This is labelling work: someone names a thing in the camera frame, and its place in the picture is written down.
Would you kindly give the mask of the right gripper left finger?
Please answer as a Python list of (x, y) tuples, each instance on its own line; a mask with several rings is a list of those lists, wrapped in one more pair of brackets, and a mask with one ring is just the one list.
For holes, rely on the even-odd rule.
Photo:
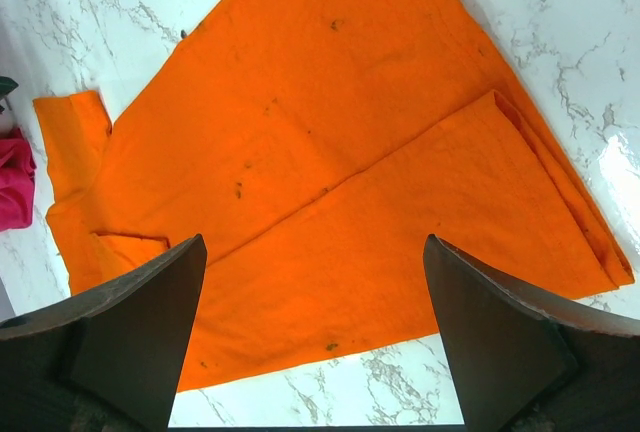
[(165, 431), (204, 281), (196, 235), (1, 324), (4, 431)]

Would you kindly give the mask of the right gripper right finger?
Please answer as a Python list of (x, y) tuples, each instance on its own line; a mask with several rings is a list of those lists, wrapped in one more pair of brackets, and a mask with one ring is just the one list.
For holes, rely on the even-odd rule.
[(423, 262), (467, 430), (638, 430), (638, 320), (510, 276), (435, 235)]

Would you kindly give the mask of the orange t shirt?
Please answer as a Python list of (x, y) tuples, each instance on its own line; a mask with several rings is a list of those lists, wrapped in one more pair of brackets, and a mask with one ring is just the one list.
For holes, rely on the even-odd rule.
[(203, 237), (181, 390), (435, 333), (432, 234), (571, 299), (633, 282), (459, 0), (222, 0), (118, 119), (34, 108), (73, 293)]

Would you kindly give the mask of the pink red t shirt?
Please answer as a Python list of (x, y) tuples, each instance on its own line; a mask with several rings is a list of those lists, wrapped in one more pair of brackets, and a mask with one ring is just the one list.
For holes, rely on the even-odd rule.
[(1, 139), (1, 231), (33, 221), (36, 165), (29, 141), (13, 128)]

